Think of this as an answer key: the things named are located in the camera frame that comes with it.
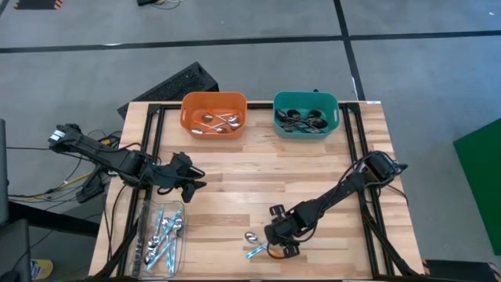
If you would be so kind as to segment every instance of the yellow cable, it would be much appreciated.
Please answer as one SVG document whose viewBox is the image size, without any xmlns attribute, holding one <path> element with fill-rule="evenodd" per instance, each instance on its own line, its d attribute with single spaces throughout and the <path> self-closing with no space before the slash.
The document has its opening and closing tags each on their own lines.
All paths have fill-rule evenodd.
<svg viewBox="0 0 501 282">
<path fill-rule="evenodd" d="M 62 190 L 62 188 L 67 187 L 67 186 L 69 186 L 69 185 L 71 185 L 71 184 L 73 184 L 73 183 L 75 183 L 75 182 L 77 182 L 77 181 L 80 181 L 80 180 L 82 180 L 82 179 L 84 179 L 84 178 L 88 177 L 88 176 L 89 176 L 89 175 L 91 175 L 91 174 L 92 174 L 92 172 L 89 172 L 89 173 L 87 173 L 87 174 L 80 175 L 80 176 L 78 176 L 77 178 L 75 178 L 75 179 L 73 179 L 73 180 L 68 181 L 67 183 L 63 183 L 63 184 L 59 185 L 59 186 L 56 188 L 56 190 L 55 190 L 55 191 L 61 191 L 61 190 Z M 39 195 L 39 196 L 29 197 L 29 198 L 26 198 L 26 199 L 27 199 L 28 201 L 29 201 L 29 200 L 44 200 L 44 198 L 39 198 L 40 196 L 44 196 L 44 195 Z"/>
</svg>

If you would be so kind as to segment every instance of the plastic bin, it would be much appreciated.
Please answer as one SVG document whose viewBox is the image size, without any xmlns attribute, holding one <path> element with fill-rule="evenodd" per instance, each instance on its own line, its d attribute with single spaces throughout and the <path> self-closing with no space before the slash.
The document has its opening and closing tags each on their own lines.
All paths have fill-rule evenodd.
<svg viewBox="0 0 501 282">
<path fill-rule="evenodd" d="M 286 132 L 280 127 L 280 121 L 275 117 L 275 110 L 297 110 L 305 118 L 310 110 L 320 110 L 328 125 L 322 130 L 324 133 Z M 280 92 L 273 100 L 273 117 L 275 132 L 282 138 L 324 139 L 339 126 L 339 105 L 337 99 L 324 92 Z"/>
<path fill-rule="evenodd" d="M 196 134 L 192 128 L 204 129 L 195 121 L 202 121 L 202 116 L 207 114 L 207 109 L 213 110 L 217 114 L 226 114 L 235 111 L 239 115 L 238 123 L 241 126 L 236 130 L 231 130 L 228 125 L 223 125 L 227 133 L 216 133 L 210 131 L 204 134 Z M 196 139 L 238 139 L 243 134 L 243 128 L 247 119 L 247 99 L 238 92 L 191 92 L 182 100 L 181 106 L 181 126 Z M 214 118 L 211 122 L 203 123 L 211 126 L 218 125 L 222 121 Z"/>
<path fill-rule="evenodd" d="M 155 226 L 159 218 L 160 210 L 162 210 L 162 217 L 173 218 L 173 215 L 177 211 L 180 211 L 178 217 L 183 219 L 183 232 L 180 237 L 177 237 L 175 241 L 176 252 L 175 252 L 175 264 L 174 272 L 171 273 L 167 267 L 167 255 L 162 255 L 157 262 L 148 269 L 144 264 L 144 258 L 148 252 L 147 242 L 155 234 Z M 141 212 L 139 213 L 138 222 L 138 232 L 141 231 L 141 235 L 137 235 L 135 238 L 135 250 L 132 262 L 130 262 L 128 267 L 128 275 L 138 279 L 167 279 L 174 277 L 179 271 L 181 271 L 184 263 L 184 254 L 186 246 L 186 233 L 188 232 L 188 222 L 185 214 L 185 206 L 180 201 L 167 201 L 167 202 L 154 202 L 154 201 L 144 201 L 142 204 Z M 169 237 L 172 238 L 175 233 L 172 230 L 169 233 Z M 164 241 L 159 247 L 159 250 L 166 245 Z"/>
</svg>

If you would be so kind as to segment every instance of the orange bin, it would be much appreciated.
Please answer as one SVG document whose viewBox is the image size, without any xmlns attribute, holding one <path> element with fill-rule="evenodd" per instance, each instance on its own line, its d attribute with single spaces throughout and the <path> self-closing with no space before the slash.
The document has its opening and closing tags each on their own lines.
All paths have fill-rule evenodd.
<svg viewBox="0 0 501 282">
<path fill-rule="evenodd" d="M 214 117 L 212 121 L 203 121 L 205 114 L 222 115 L 228 113 L 238 114 L 240 127 L 232 130 L 228 124 L 221 126 L 225 133 L 217 133 L 215 130 L 207 131 L 203 134 L 192 132 L 198 128 L 204 130 L 207 127 L 197 124 L 203 122 L 206 125 L 215 126 L 221 124 L 221 119 Z M 237 139 L 243 134 L 243 127 L 247 119 L 247 99 L 238 92 L 191 92 L 182 100 L 181 105 L 181 126 L 196 139 Z"/>
</svg>

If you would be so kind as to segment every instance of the wooden tabletop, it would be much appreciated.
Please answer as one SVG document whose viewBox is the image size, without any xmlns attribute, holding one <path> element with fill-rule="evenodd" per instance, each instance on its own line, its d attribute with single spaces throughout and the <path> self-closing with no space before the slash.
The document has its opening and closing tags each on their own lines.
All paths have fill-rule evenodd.
<svg viewBox="0 0 501 282">
<path fill-rule="evenodd" d="M 121 145 L 141 143 L 148 103 L 130 103 Z M 383 108 L 380 103 L 360 103 L 370 150 L 394 156 Z M 157 120 L 154 117 L 149 144 Z M 351 126 L 361 157 L 355 117 Z M 167 110 L 162 131 L 160 157 L 169 161 L 172 152 L 186 152 L 194 165 L 204 170 L 207 186 L 186 204 L 188 228 L 186 253 L 176 279 L 343 279 L 370 278 L 369 259 L 356 194 L 331 208 L 320 220 L 315 236 L 303 243 L 298 257 L 275 260 L 265 252 L 251 260 L 245 254 L 256 245 L 248 244 L 247 231 L 265 240 L 263 227 L 270 223 L 269 207 L 283 204 L 292 208 L 300 201 L 317 198 L 331 189 L 351 164 L 344 123 L 324 140 L 281 139 L 273 129 L 271 110 L 249 110 L 245 133 L 237 140 L 193 139 L 179 124 L 179 110 Z M 112 180 L 106 199 L 108 216 L 122 187 Z M 393 186 L 401 189 L 400 179 Z M 124 236 L 132 189 L 117 202 L 112 247 Z M 179 191 L 153 201 L 180 201 Z M 423 272 L 413 226 L 405 199 L 383 189 L 380 202 L 390 242 L 418 273 Z M 384 273 L 380 245 L 374 237 L 379 269 Z M 96 241 L 90 275 L 106 263 L 108 240 L 103 220 Z"/>
</svg>

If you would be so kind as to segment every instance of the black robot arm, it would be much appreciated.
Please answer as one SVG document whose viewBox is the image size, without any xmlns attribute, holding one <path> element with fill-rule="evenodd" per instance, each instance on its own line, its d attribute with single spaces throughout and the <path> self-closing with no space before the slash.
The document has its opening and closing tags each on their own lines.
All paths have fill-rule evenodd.
<svg viewBox="0 0 501 282">
<path fill-rule="evenodd" d="M 310 236 L 305 240 L 296 238 L 311 230 L 315 232 L 316 226 L 326 210 L 354 192 L 365 188 L 378 189 L 386 186 L 406 168 L 406 164 L 393 161 L 386 153 L 380 151 L 371 152 L 356 161 L 343 175 L 341 181 L 322 196 L 314 200 L 303 201 L 289 211 L 285 211 L 281 204 L 271 207 L 269 210 L 274 219 L 272 224 L 265 226 L 266 239 L 271 245 L 279 244 L 283 246 L 285 258 L 299 255 L 300 243 L 310 239 L 313 233 L 310 233 Z M 362 220 L 374 232 L 403 275 L 419 275 L 409 268 L 388 239 L 381 233 L 366 205 L 362 208 Z"/>
<path fill-rule="evenodd" d="M 206 183 L 196 181 L 205 176 L 193 167 L 191 159 L 181 152 L 170 164 L 156 165 L 156 160 L 138 150 L 112 149 L 81 133 L 78 125 L 57 125 L 49 138 L 49 148 L 57 153 L 79 153 L 96 164 L 115 171 L 124 183 L 137 187 L 160 186 L 182 188 L 182 200 L 189 203 L 195 191 Z"/>
</svg>

